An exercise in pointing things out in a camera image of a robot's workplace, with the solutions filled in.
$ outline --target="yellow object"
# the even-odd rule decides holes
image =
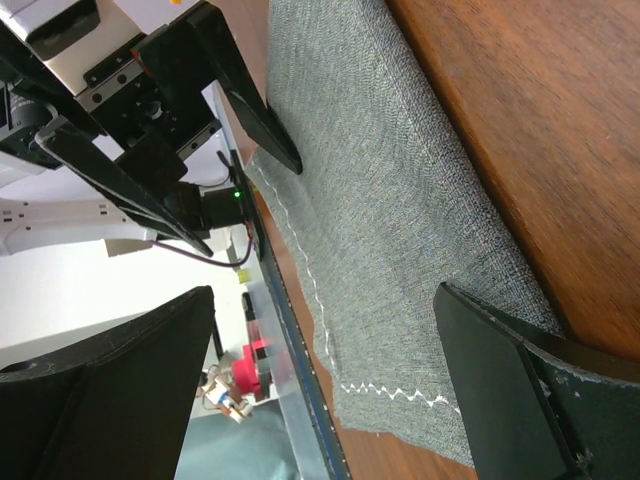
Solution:
[[[251,281],[251,274],[249,273],[249,270],[238,270],[238,282],[240,282],[241,285],[248,283]]]

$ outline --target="wooden surface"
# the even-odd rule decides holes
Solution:
[[[240,51],[259,89],[264,92],[266,78],[266,47],[268,0],[212,0],[225,14],[236,37]],[[255,148],[244,131],[233,120],[236,142],[243,154]],[[302,296],[293,258],[287,251],[282,237],[264,202],[260,202],[267,233],[275,251],[287,292],[298,318],[307,344],[313,344],[313,320]],[[333,415],[331,377],[312,352],[312,362]],[[445,459],[428,450],[408,445],[392,435],[360,432],[342,428],[334,418],[338,437],[355,480],[472,480],[475,471]]]
[[[569,333],[640,361],[640,4],[388,4]]]

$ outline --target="light blue fabric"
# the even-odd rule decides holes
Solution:
[[[176,480],[298,480],[277,403],[262,405],[242,425],[224,415],[189,422]]]

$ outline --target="gray fabric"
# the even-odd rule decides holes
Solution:
[[[224,415],[192,419],[175,480],[299,480],[278,404],[257,407],[238,425]]]
[[[267,95],[304,173],[262,150],[247,171],[296,261],[337,416],[471,464],[438,284],[560,330],[383,0],[272,0]]]

